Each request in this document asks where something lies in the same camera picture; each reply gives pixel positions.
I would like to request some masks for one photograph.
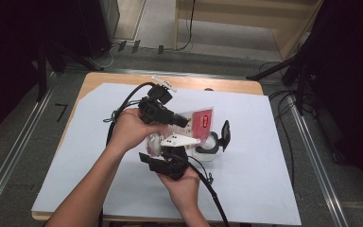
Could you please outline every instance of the table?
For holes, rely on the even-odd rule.
[[[311,30],[321,3],[322,0],[199,0],[195,5],[194,20],[270,28],[282,60],[286,60],[303,35]],[[193,0],[176,2],[175,48],[178,20],[189,20],[192,7]]]
[[[190,78],[190,77],[161,77],[161,79],[164,79],[164,80],[168,81],[170,84],[172,84],[172,86],[174,86],[176,88],[179,88],[179,91],[174,95],[174,98],[169,103],[171,103],[173,100],[177,101],[179,96],[187,96],[187,94],[189,94],[189,93],[194,93],[195,94],[197,92],[199,92],[201,94],[202,98],[205,98],[206,96],[214,96],[214,94],[217,95],[217,96],[222,95],[225,98],[228,98],[230,96],[248,97],[248,95],[246,95],[246,93],[252,93],[252,94],[258,95],[258,96],[249,96],[252,99],[262,99],[262,100],[265,99],[265,100],[268,100],[265,96],[262,96],[263,93],[262,93],[262,89],[261,89],[260,84],[257,83],[257,82],[253,82],[253,81],[225,80],[225,79],[203,79],[203,78]],[[63,134],[63,137],[62,137],[62,139],[60,141],[60,145],[59,145],[59,149],[57,151],[57,154],[56,154],[56,156],[54,158],[54,161],[52,162],[51,168],[49,169],[48,174],[47,174],[47,178],[45,179],[45,182],[43,184],[43,188],[42,188],[42,190],[41,190],[41,192],[39,194],[39,198],[37,198],[36,203],[33,206],[32,216],[35,219],[47,219],[47,218],[49,218],[49,215],[56,209],[56,206],[59,205],[62,198],[64,198],[68,194],[68,192],[70,192],[69,190],[71,190],[74,187],[74,185],[80,180],[80,178],[82,178],[84,176],[85,172],[88,171],[89,167],[85,167],[83,165],[81,165],[81,166],[78,165],[78,162],[81,162],[80,160],[86,160],[87,159],[86,162],[89,163],[88,165],[92,165],[94,163],[94,161],[95,161],[95,158],[97,158],[97,156],[99,156],[99,152],[97,152],[95,154],[88,154],[88,155],[86,155],[84,152],[82,152],[82,153],[77,153],[76,152],[75,157],[78,158],[79,160],[71,160],[71,162],[72,162],[72,165],[76,166],[75,169],[77,171],[72,169],[73,166],[69,166],[68,162],[66,163],[66,161],[63,161],[65,159],[65,158],[63,158],[63,156],[68,155],[68,153],[75,152],[75,149],[77,149],[77,150],[83,149],[83,147],[85,147],[85,146],[88,147],[88,146],[90,146],[91,144],[94,143],[94,142],[89,141],[87,144],[78,146],[77,143],[82,144],[83,140],[72,140],[71,142],[69,142],[71,140],[71,139],[69,139],[69,137],[73,138],[75,136],[75,134],[77,133],[77,132],[75,132],[75,126],[79,125],[79,122],[82,122],[82,124],[83,124],[82,127],[86,127],[86,128],[93,128],[93,127],[95,127],[95,125],[98,124],[97,122],[94,122],[94,123],[84,122],[85,118],[83,118],[80,121],[80,113],[83,110],[82,108],[88,109],[88,110],[95,110],[94,105],[95,104],[99,105],[99,100],[102,100],[101,98],[98,99],[95,96],[95,95],[97,95],[97,92],[99,92],[99,91],[106,91],[105,89],[107,89],[107,90],[109,89],[111,92],[117,93],[117,92],[121,92],[121,90],[124,89],[124,88],[129,89],[130,86],[128,86],[126,84],[137,85],[137,84],[141,84],[141,83],[143,83],[145,81],[152,81],[152,80],[150,79],[149,76],[141,76],[141,75],[140,76],[139,75],[119,75],[119,74],[103,74],[103,73],[91,73],[91,74],[87,75],[87,77],[86,77],[86,79],[85,79],[85,81],[83,83],[83,86],[82,86],[82,88],[80,90],[80,93],[78,95],[78,100],[77,100],[78,106],[77,106],[77,108],[75,108],[72,111],[72,116],[71,116],[72,120],[70,121],[70,123],[68,123],[68,125],[66,127],[65,133]],[[197,89],[203,90],[203,89],[206,89],[206,88],[211,88],[211,89],[215,90],[215,92],[200,92],[200,91],[197,91]],[[93,101],[92,103],[94,103],[94,105],[93,106],[89,105],[88,108],[85,108],[85,103],[90,103],[90,102],[88,102],[89,100],[90,101],[92,100]],[[232,106],[235,106],[235,103],[233,101],[230,101],[230,102],[231,102],[230,104]],[[166,104],[166,106],[168,108],[171,107],[171,108],[169,108],[170,110],[173,110],[173,108],[177,109],[177,104],[174,103],[173,106],[168,105],[168,104]],[[215,110],[215,115],[216,115],[216,113],[218,113],[218,115],[222,115],[221,114],[222,111],[216,111]],[[263,123],[261,123],[261,119],[259,119],[261,117],[260,116],[261,113],[257,113],[257,115],[258,115],[258,120],[255,119],[255,121],[259,121],[257,124],[260,124],[260,125],[256,126],[259,129],[259,128],[261,128],[261,126],[262,126],[261,124],[263,124]],[[270,120],[271,123],[273,124],[273,121],[272,121],[273,118],[272,118],[271,114],[270,114],[270,119],[271,119]],[[239,127],[235,123],[236,123],[236,120],[231,119],[231,129],[232,129],[232,131],[233,131],[233,129],[236,130]],[[281,216],[281,218],[283,220],[279,220],[278,218],[280,218],[280,217],[274,218],[274,217],[277,217],[278,215],[272,215],[273,217],[266,217],[264,220],[260,219],[260,220],[256,221],[256,219],[254,218],[254,222],[256,221],[256,222],[263,222],[263,223],[269,222],[269,223],[284,223],[284,224],[300,224],[300,218],[299,218],[299,215],[298,215],[297,205],[295,204],[295,199],[294,199],[294,195],[292,193],[291,185],[289,185],[288,174],[286,172],[285,161],[284,161],[283,154],[282,154],[282,151],[281,151],[281,148],[280,148],[280,144],[278,145],[278,143],[273,143],[273,142],[270,143],[269,142],[269,141],[279,142],[278,138],[277,138],[277,132],[273,131],[275,129],[273,129],[272,127],[267,128],[267,127],[264,126],[264,128],[270,129],[273,136],[272,136],[272,138],[269,138],[269,140],[265,141],[263,146],[267,146],[267,144],[276,144],[276,147],[274,149],[275,152],[271,152],[272,153],[271,154],[271,160],[269,160],[269,164],[272,165],[272,166],[274,165],[275,172],[273,172],[273,170],[272,170],[273,168],[266,168],[267,170],[265,170],[265,171],[266,171],[266,174],[268,174],[267,177],[272,179],[271,181],[266,181],[266,186],[269,186],[269,187],[272,187],[272,186],[279,187],[280,186],[281,187],[281,188],[279,188],[280,191],[285,191],[286,194],[284,194],[283,197],[281,198],[281,201],[283,201],[283,202],[279,202],[279,201],[273,202],[273,201],[267,201],[268,197],[270,197],[270,198],[274,197],[276,194],[279,193],[278,191],[275,192],[275,195],[273,195],[273,192],[269,193],[268,189],[258,190],[258,189],[255,189],[254,186],[252,188],[247,188],[247,190],[250,192],[250,195],[252,195],[252,198],[251,198],[253,200],[252,203],[255,206],[255,209],[250,209],[248,207],[247,210],[248,210],[248,212],[251,212],[255,216],[255,213],[258,210],[261,210],[261,209],[258,209],[258,206],[260,205],[260,203],[257,203],[256,201],[254,201],[256,195],[264,195],[264,192],[269,193],[266,198],[262,198],[262,200],[260,200],[259,202],[264,202],[265,204],[266,203],[272,203],[272,204],[275,203],[276,208],[279,206],[278,205],[279,203],[280,203],[280,205],[282,205],[281,207],[283,207],[285,205],[287,205],[287,207],[292,207],[291,216],[287,212],[287,215],[283,214]],[[99,146],[101,146],[101,144],[104,144],[104,140],[106,139],[104,134],[106,132],[107,132],[107,127],[103,127],[102,132],[97,132],[97,133],[94,132],[94,136],[97,136],[101,140],[103,140],[102,143],[98,142],[98,146],[95,146],[95,147],[99,147]],[[261,132],[260,131],[259,132],[258,131],[256,131],[256,132],[253,131],[252,135],[251,135],[251,133],[248,133],[247,135],[255,137],[258,134],[261,134]],[[234,142],[233,143],[231,142],[228,149],[234,150],[235,148],[233,148],[233,145],[237,146],[239,141],[244,141],[242,139],[242,136],[244,137],[245,134],[234,133],[234,135],[232,135],[232,141],[234,140]],[[141,150],[142,148],[144,148],[144,146],[137,147],[136,149],[139,149],[139,151],[143,151],[143,150]],[[134,201],[137,201],[135,203],[140,202],[138,204],[135,204],[140,209],[141,209],[141,206],[144,205],[144,204],[152,204],[152,203],[155,204],[155,202],[158,202],[158,204],[155,205],[155,207],[159,210],[158,212],[160,214],[161,214],[161,212],[167,212],[167,210],[169,210],[169,207],[173,207],[173,205],[172,205],[170,199],[167,196],[167,192],[164,191],[165,190],[164,187],[162,187],[162,186],[158,187],[159,184],[157,184],[157,183],[160,183],[159,180],[157,180],[157,182],[155,182],[155,180],[152,180],[153,177],[155,177],[155,179],[157,179],[157,177],[154,176],[154,174],[152,172],[149,172],[147,170],[146,165],[143,165],[143,164],[139,163],[139,160],[136,161],[135,157],[133,157],[133,156],[129,157],[128,156],[129,154],[134,155],[133,151],[130,151],[125,156],[124,160],[122,161],[122,165],[119,167],[118,173],[117,173],[117,175],[115,177],[115,180],[114,180],[115,183],[112,185],[114,189],[113,188],[110,189],[109,195],[108,195],[107,200],[105,202],[104,214],[105,214],[105,211],[110,212],[110,211],[113,210],[113,207],[112,207],[112,205],[113,205],[112,201],[113,200],[117,200],[116,205],[119,205],[119,204],[122,203],[122,201],[120,201],[119,198],[116,197],[118,194],[120,194],[119,191],[122,191],[122,190],[124,190],[124,192],[122,194],[122,198],[129,199],[127,201],[133,201],[133,199],[134,199]],[[207,164],[206,168],[207,168],[207,170],[208,169],[211,170],[211,168],[213,166],[219,165],[219,161],[221,161],[221,164],[224,166],[223,168],[226,169],[225,166],[230,164],[230,160],[234,160],[234,162],[236,164],[239,162],[239,160],[236,159],[235,155],[239,156],[240,154],[238,154],[238,152],[234,152],[234,153],[230,152],[230,154],[228,154],[228,155],[221,156],[222,159],[218,159],[217,162],[212,162],[212,163]],[[236,169],[243,168],[242,171],[244,171],[244,169],[246,169],[246,168],[251,169],[251,167],[254,167],[254,169],[257,169],[257,167],[261,168],[259,166],[259,164],[261,163],[261,159],[262,158],[267,158],[267,157],[264,157],[263,154],[258,156],[258,154],[255,153],[255,152],[251,153],[250,155],[253,155],[252,157],[250,157],[250,159],[255,159],[259,163],[252,163],[251,164],[252,166],[249,166],[249,167],[245,167],[245,166],[240,165],[241,167],[237,167]],[[64,167],[64,168],[69,168],[69,169],[62,171],[62,169],[58,170],[58,167]],[[66,178],[66,176],[63,176],[63,175],[66,175],[67,172],[69,172],[69,171],[71,172],[71,174],[68,174],[68,175],[71,175],[70,180],[69,180],[69,178]],[[216,181],[214,182],[215,190],[221,189],[220,186],[219,186],[219,182],[224,182],[226,185],[231,185],[230,183],[227,183],[229,177],[224,177],[225,172],[222,173],[222,170],[219,167],[217,169],[213,169],[213,172],[214,172],[214,176],[215,176],[216,181],[217,181],[217,182]],[[258,178],[258,179],[263,179],[264,178],[264,176],[260,176],[258,174],[255,174],[254,170],[252,170],[252,169],[250,170],[250,172],[252,172],[252,177],[249,177],[249,178]],[[137,175],[142,175],[141,179],[139,181],[141,181],[141,185],[143,185],[144,187],[136,186],[136,185],[135,186],[130,185],[130,183],[134,183],[133,181],[129,181],[130,176],[133,176],[134,177],[133,179],[135,179],[135,181],[137,181],[136,180],[138,178]],[[54,176],[56,178],[63,178],[63,179],[60,179],[59,182],[56,182],[56,180],[54,180],[54,183],[53,183],[52,182],[53,181],[52,176]],[[273,183],[275,183],[274,180],[276,180],[276,182],[280,182],[280,184],[273,185]],[[117,186],[119,186],[121,184],[123,184],[124,187],[126,187],[126,189],[125,188],[122,189],[122,188],[117,187]],[[67,188],[64,188],[62,190],[61,188],[57,188],[56,185],[60,185],[60,186],[67,187]],[[146,193],[146,191],[144,190],[145,188],[146,188],[146,191],[149,191],[148,194],[150,194],[150,195],[145,196],[145,193]],[[228,188],[228,190],[231,190],[231,189],[233,191],[237,192],[239,190],[241,191],[242,188],[240,188],[240,189],[238,189],[238,188]],[[201,188],[200,188],[199,193],[200,193],[200,196],[199,196],[200,199],[203,200],[203,201],[200,201],[200,205],[202,205],[202,207],[205,207],[205,209],[203,211],[204,216],[205,215],[207,215],[208,217],[213,216],[214,214],[211,214],[211,213],[214,213],[214,212],[216,213],[217,210],[215,209],[215,205],[212,202],[210,202],[210,204],[206,204],[206,202],[208,200],[210,200],[210,201],[212,200],[210,198],[209,192],[207,192],[206,188],[202,185]],[[222,190],[219,190],[218,195],[219,195],[219,198],[220,198],[221,202],[224,204],[224,209],[225,209],[225,207],[230,207],[231,206],[230,202],[233,203],[233,193],[231,193],[231,192],[224,193],[224,192],[222,192]],[[54,204],[47,204],[47,203],[50,203],[51,201],[54,201],[54,200],[57,200],[58,202],[54,203]],[[145,220],[145,221],[158,221],[158,220],[159,221],[181,221],[180,218],[177,217],[177,215],[178,215],[177,211],[176,211],[176,216],[175,216],[175,214],[169,214],[169,217],[167,215],[166,215],[166,217],[158,217],[158,214],[156,214],[153,217],[145,217],[145,216],[141,216],[139,214],[130,215],[131,213],[134,214],[134,213],[139,213],[140,212],[140,211],[136,210],[138,208],[132,207],[133,204],[124,203],[123,205],[119,205],[119,206],[122,207],[122,209],[125,209],[125,211],[122,210],[120,212],[121,213],[126,212],[126,213],[122,213],[123,215],[104,215],[104,218],[105,219],[110,219],[110,220],[123,220],[123,221],[124,220],[126,220],[126,221],[131,221],[131,220],[133,220],[133,221],[141,221],[141,220]],[[265,212],[265,213],[266,214],[267,213],[272,214],[274,212],[271,212],[271,210],[269,210],[269,212]],[[233,219],[233,214],[228,214],[228,212],[226,212],[226,214],[229,215]]]

